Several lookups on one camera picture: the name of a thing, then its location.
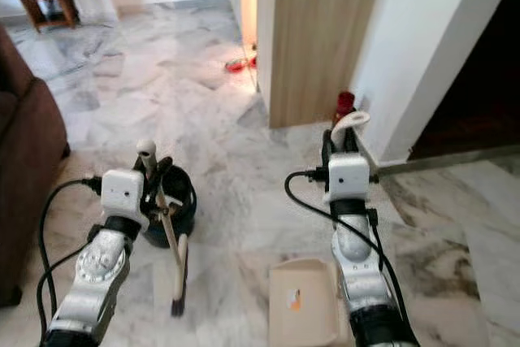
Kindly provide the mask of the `red bottle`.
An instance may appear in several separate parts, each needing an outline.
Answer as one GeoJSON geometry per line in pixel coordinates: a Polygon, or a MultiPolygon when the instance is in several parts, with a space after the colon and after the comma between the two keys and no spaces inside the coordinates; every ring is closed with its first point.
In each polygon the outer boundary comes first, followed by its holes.
{"type": "Polygon", "coordinates": [[[337,95],[336,109],[333,117],[333,124],[338,124],[346,115],[353,113],[354,108],[354,94],[353,92],[343,91],[337,95]]]}

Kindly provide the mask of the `beige long-handled dustpan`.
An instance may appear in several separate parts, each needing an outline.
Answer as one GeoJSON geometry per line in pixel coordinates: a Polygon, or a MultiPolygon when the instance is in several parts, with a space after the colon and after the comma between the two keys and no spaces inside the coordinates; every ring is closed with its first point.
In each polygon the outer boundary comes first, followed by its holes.
{"type": "MultiPolygon", "coordinates": [[[[334,154],[345,154],[346,128],[356,132],[368,121],[367,113],[354,111],[334,124],[334,154]]],[[[290,173],[284,180],[289,201],[333,224],[331,259],[290,259],[272,268],[272,346],[349,347],[354,343],[350,314],[387,300],[379,247],[371,242],[367,201],[326,203],[327,188],[317,180],[317,167],[290,173]]]]}

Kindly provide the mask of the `red bowl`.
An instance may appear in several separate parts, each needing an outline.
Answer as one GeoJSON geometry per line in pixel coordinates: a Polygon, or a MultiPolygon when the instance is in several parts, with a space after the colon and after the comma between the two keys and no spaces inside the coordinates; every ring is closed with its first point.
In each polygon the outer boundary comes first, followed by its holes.
{"type": "Polygon", "coordinates": [[[248,56],[227,62],[224,64],[224,69],[226,69],[227,72],[238,73],[245,71],[245,69],[255,68],[256,66],[256,57],[248,56]]]}

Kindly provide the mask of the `black waste bin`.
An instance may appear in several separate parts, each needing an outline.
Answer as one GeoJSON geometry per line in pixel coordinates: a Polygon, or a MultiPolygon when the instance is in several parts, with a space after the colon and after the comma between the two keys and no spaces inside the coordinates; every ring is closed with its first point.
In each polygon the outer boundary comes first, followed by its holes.
{"type": "MultiPolygon", "coordinates": [[[[190,236],[196,227],[197,192],[193,187],[192,180],[182,167],[172,165],[171,194],[166,195],[168,206],[174,211],[171,217],[174,237],[181,235],[190,236]]],[[[151,183],[145,186],[145,190],[151,193],[151,183]]]]}

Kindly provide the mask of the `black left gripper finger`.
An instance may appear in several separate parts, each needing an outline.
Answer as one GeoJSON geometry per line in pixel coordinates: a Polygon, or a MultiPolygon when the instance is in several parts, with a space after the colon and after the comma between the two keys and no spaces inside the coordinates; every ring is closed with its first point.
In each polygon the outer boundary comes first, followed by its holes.
{"type": "Polygon", "coordinates": [[[156,162],[151,175],[151,194],[171,194],[170,173],[172,168],[172,157],[167,155],[156,162]]]}

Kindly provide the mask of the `light wood cabinet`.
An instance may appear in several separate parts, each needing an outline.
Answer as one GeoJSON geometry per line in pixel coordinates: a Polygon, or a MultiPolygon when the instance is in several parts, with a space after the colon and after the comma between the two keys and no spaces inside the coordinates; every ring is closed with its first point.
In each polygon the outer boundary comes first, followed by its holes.
{"type": "Polygon", "coordinates": [[[257,0],[258,88],[268,127],[332,119],[375,0],[257,0]]]}

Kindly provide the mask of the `brown sofa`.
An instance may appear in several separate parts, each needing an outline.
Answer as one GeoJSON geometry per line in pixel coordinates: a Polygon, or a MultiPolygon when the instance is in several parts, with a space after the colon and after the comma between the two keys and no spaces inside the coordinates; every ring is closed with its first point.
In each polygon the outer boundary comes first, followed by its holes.
{"type": "Polygon", "coordinates": [[[67,129],[48,84],[0,28],[0,306],[19,305],[31,247],[50,189],[67,157],[67,129]]]}

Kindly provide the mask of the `beige broom with purple bristles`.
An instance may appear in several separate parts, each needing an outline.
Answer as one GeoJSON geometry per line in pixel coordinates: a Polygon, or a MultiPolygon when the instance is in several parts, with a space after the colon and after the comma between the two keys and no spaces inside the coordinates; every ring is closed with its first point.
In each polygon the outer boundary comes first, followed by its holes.
{"type": "Polygon", "coordinates": [[[175,211],[171,208],[170,202],[166,202],[163,189],[161,189],[161,175],[157,169],[157,160],[155,157],[156,145],[152,140],[138,141],[136,144],[138,158],[141,160],[142,168],[145,169],[146,186],[156,184],[155,191],[146,190],[146,194],[153,195],[156,209],[153,212],[146,213],[153,220],[157,220],[163,227],[164,235],[166,235],[168,246],[175,259],[175,275],[172,277],[174,285],[172,285],[171,300],[171,317],[179,318],[184,314],[185,307],[185,291],[187,277],[187,242],[183,245],[179,241],[179,237],[172,225],[172,217],[175,211]]]}

